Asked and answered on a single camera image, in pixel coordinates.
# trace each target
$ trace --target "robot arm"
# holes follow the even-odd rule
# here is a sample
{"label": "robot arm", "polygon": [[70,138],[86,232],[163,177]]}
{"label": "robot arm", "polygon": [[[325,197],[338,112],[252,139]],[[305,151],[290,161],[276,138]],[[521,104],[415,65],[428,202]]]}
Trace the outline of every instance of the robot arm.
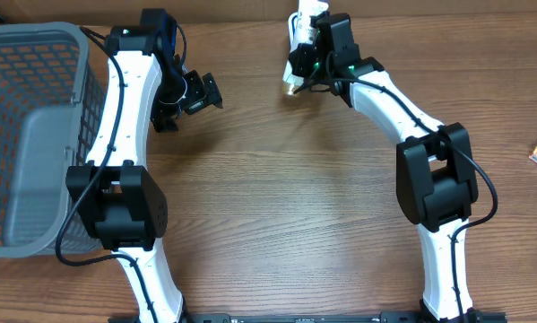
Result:
{"label": "robot arm", "polygon": [[[460,313],[452,276],[450,237],[468,223],[471,204],[478,193],[473,168],[447,148],[441,137],[471,158],[467,132],[459,124],[444,126],[427,115],[397,89],[373,57],[361,59],[347,14],[322,13],[312,18],[312,25],[318,30],[315,43],[299,44],[289,56],[289,61],[295,62],[293,73],[305,78],[300,89],[328,84],[332,94],[341,96],[349,107],[370,118],[396,145],[398,202],[406,217],[418,224],[420,234],[425,273],[422,317],[430,322],[457,319]],[[397,96],[411,113],[385,92]],[[418,127],[410,114],[431,131]],[[447,161],[447,165],[431,171],[429,163],[436,159]],[[464,243],[462,231],[456,239],[455,258],[463,314],[473,312],[465,277]]]}
{"label": "robot arm", "polygon": [[[162,246],[167,228],[167,200],[147,171],[146,142],[149,123],[160,131],[178,130],[174,118],[209,106],[221,108],[222,98],[211,74],[202,79],[186,72],[174,57],[177,25],[162,9],[145,9],[140,26],[114,27],[105,48],[123,73],[125,97],[114,149],[100,182],[83,198],[79,215],[88,234],[104,249],[136,260],[146,292],[135,269],[119,258],[134,296],[139,317],[134,322],[179,322],[185,307],[175,286]],[[84,166],[70,167],[66,185],[74,202],[89,185],[99,166],[117,117],[120,80],[108,61],[108,93],[100,129]]]}
{"label": "robot arm", "polygon": [[[392,83],[387,72],[374,71],[359,77],[360,80],[375,83],[395,93],[412,113],[433,131],[443,124],[417,108]],[[352,107],[370,118],[384,132],[393,144],[405,142],[407,138],[422,138],[428,133],[417,127],[410,116],[392,98],[377,89],[359,83],[350,84],[350,97]],[[436,156],[428,157],[434,161]],[[450,223],[439,226],[439,230],[432,232],[426,226],[417,226],[420,234],[421,253],[425,274],[425,288],[422,304],[431,315],[437,319],[453,319],[459,316],[457,302],[455,301],[454,283],[452,279],[451,244],[450,239],[454,232],[468,220],[456,219]],[[472,299],[467,291],[465,276],[465,231],[457,237],[455,253],[457,259],[457,278],[462,298],[463,314],[472,308]]]}

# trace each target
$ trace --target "wood grain surface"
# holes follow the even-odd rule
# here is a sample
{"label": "wood grain surface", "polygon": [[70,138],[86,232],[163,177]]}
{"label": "wood grain surface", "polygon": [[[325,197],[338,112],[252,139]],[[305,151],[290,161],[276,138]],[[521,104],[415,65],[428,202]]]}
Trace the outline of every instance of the wood grain surface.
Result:
{"label": "wood grain surface", "polygon": [[[382,62],[430,115],[461,122],[493,179],[499,212],[470,230],[468,281],[479,310],[537,322],[537,13],[357,19],[362,56]],[[212,72],[225,109],[149,135],[167,195],[171,273],[192,312],[362,314],[416,310],[416,228],[395,198],[395,154],[330,94],[281,96],[283,22],[185,27],[187,64]],[[91,52],[106,83],[106,58]],[[480,182],[473,219],[489,210]],[[103,322],[137,305],[115,261],[0,260],[0,322]]]}
{"label": "wood grain surface", "polygon": [[[537,0],[333,0],[335,13],[352,17],[395,15],[529,13]],[[166,8],[182,23],[285,21],[298,0],[0,0],[9,22],[72,22],[112,26],[137,24],[143,8]]]}

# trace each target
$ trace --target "black cable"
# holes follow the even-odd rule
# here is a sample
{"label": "black cable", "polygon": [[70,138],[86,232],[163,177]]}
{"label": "black cable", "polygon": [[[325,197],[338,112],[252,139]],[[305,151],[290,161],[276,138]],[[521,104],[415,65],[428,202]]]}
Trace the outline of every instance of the black cable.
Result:
{"label": "black cable", "polygon": [[316,68],[314,69],[314,71],[312,71],[312,74],[310,74],[310,76],[304,81],[304,83],[302,85],[300,85],[300,87],[298,89],[296,89],[296,91],[294,91],[294,94],[296,94],[298,92],[302,92],[302,91],[304,91],[306,89],[309,89],[311,92],[329,92],[330,91],[329,89],[327,89],[327,90],[312,90],[312,86],[314,86],[314,84],[311,84],[310,81],[312,81],[314,76],[316,76],[316,73],[318,72],[318,70],[322,66],[322,63],[323,62],[317,62],[316,63]]}
{"label": "black cable", "polygon": [[86,35],[86,34],[90,34],[90,35],[95,36],[95,37],[98,38],[98,39],[103,39],[103,40],[105,40],[105,36],[99,34],[99,33],[96,32],[96,31],[92,31],[92,30],[90,30],[90,29],[87,28],[87,27],[81,26],[81,27],[79,27],[79,29],[80,29],[80,30],[82,31],[82,33],[85,34],[85,35]]}
{"label": "black cable", "polygon": [[126,87],[125,78],[123,77],[123,72],[121,71],[121,68],[118,65],[117,60],[107,52],[105,47],[97,39],[94,38],[94,37],[96,37],[95,35],[93,35],[92,33],[88,32],[87,28],[81,27],[81,31],[92,42],[94,42],[97,46],[99,46],[99,48],[102,49],[102,51],[105,52],[105,54],[107,54],[108,58],[111,60],[111,62],[115,66],[115,69],[117,70],[118,80],[119,80],[117,114],[115,116],[115,124],[113,126],[113,130],[111,132],[110,139],[108,140],[107,152],[105,153],[105,157],[103,158],[102,162],[100,163],[100,166],[97,169],[97,173],[95,173],[95,175],[93,176],[93,178],[89,182],[89,185],[87,185],[87,187],[81,193],[81,195],[79,196],[79,199],[73,205],[73,208],[71,209],[71,212],[69,212],[69,215],[67,215],[67,217],[63,221],[63,224],[61,225],[61,229],[59,230],[59,233],[56,236],[56,240],[55,240],[55,255],[56,255],[56,258],[59,259],[59,261],[61,263],[65,264],[67,266],[87,266],[87,265],[99,263],[101,261],[110,260],[110,259],[117,259],[117,258],[128,260],[131,263],[131,267],[134,268],[134,271],[136,272],[136,275],[137,275],[137,277],[139,279],[139,285],[141,285],[141,290],[143,291],[143,296],[144,296],[144,299],[146,300],[148,309],[151,311],[152,320],[154,321],[154,323],[158,323],[157,314],[156,314],[156,311],[155,311],[154,307],[152,306],[151,297],[149,296],[149,293],[148,293],[148,291],[146,289],[146,284],[145,284],[144,279],[143,279],[143,274],[141,273],[141,269],[139,268],[139,266],[136,263],[136,260],[134,258],[132,258],[132,257],[130,257],[128,255],[125,255],[125,254],[111,254],[111,255],[106,255],[106,256],[102,256],[102,257],[98,257],[98,258],[87,259],[87,260],[83,260],[83,261],[72,261],[72,260],[69,260],[69,259],[65,258],[63,256],[63,254],[61,253],[61,244],[63,242],[63,237],[65,236],[65,234],[66,234],[66,232],[67,232],[67,230],[69,228],[69,224],[73,220],[74,215],[76,214],[79,205],[82,203],[83,197],[85,195],[87,195],[89,193],[89,191],[91,191],[91,189],[99,183],[100,175],[101,175],[102,171],[105,169],[105,167],[107,166],[107,163],[108,163],[108,160],[110,158],[111,153],[115,150],[115,140],[117,139],[118,124],[120,122],[121,114],[123,112],[123,101],[124,101],[124,98],[125,98],[125,87]]}
{"label": "black cable", "polygon": [[[329,60],[330,60],[331,53],[332,52],[330,52],[328,54],[328,56],[326,57],[326,60],[325,60],[325,69],[326,69],[326,74],[327,75],[331,75],[330,74],[330,69],[329,69]],[[413,120],[413,122],[418,127],[422,128],[423,130],[425,130],[429,134],[437,135],[439,137],[439,140],[441,140],[446,146],[448,146],[454,152],[456,152],[457,154],[462,156],[465,160],[467,160],[473,166],[473,168],[480,174],[481,178],[483,179],[483,181],[485,181],[485,184],[489,188],[489,192],[491,193],[491,200],[492,200],[492,207],[491,207],[491,210],[489,211],[489,213],[485,217],[483,217],[483,218],[481,218],[481,219],[479,219],[477,221],[474,221],[472,223],[467,223],[466,225],[463,225],[463,226],[457,228],[457,230],[455,230],[454,234],[450,237],[450,239],[451,239],[451,268],[452,268],[452,277],[453,277],[453,280],[454,280],[455,298],[457,300],[457,308],[459,309],[460,321],[463,323],[463,306],[462,306],[462,301],[461,301],[461,298],[460,298],[459,286],[458,286],[458,282],[457,282],[457,260],[455,259],[455,244],[458,242],[457,241],[457,236],[463,230],[471,228],[471,227],[474,227],[476,225],[483,224],[483,223],[491,220],[491,218],[493,218],[493,216],[495,215],[495,213],[498,210],[498,192],[497,192],[497,190],[493,186],[493,183],[491,182],[491,179],[489,178],[489,176],[485,173],[485,171],[481,168],[481,166],[479,164],[477,164],[477,162],[475,162],[472,158],[470,158],[464,152],[462,152],[457,147],[455,147],[445,137],[443,137],[442,135],[439,135],[437,132],[435,132],[432,129],[430,129],[429,127],[427,127],[423,122],[421,122],[421,120],[419,118],[417,118],[413,114],[413,112],[411,112],[411,110],[402,101],[402,99],[400,99],[395,93],[393,93],[390,90],[388,90],[385,86],[377,85],[375,83],[371,83],[371,82],[367,82],[367,81],[363,81],[363,80],[359,80],[359,79],[347,79],[347,78],[330,78],[329,80],[313,82],[312,85],[327,84],[327,85],[332,86],[332,84],[334,84],[336,82],[347,82],[347,83],[363,84],[363,85],[369,86],[371,88],[374,88],[376,90],[379,90],[380,92],[385,93],[388,96],[390,96],[398,105],[400,105],[400,107],[403,109],[403,111],[411,118],[411,120]]]}
{"label": "black cable", "polygon": [[180,31],[180,35],[182,36],[182,42],[184,44],[184,49],[182,50],[182,57],[180,58],[180,61],[178,64],[180,65],[180,68],[185,64],[186,61],[186,36],[185,32],[182,30],[182,27],[177,23],[178,31]]}
{"label": "black cable", "polygon": [[330,89],[314,90],[314,89],[312,89],[311,86],[309,88],[307,88],[307,89],[312,93],[323,93],[323,92],[329,92],[330,91]]}

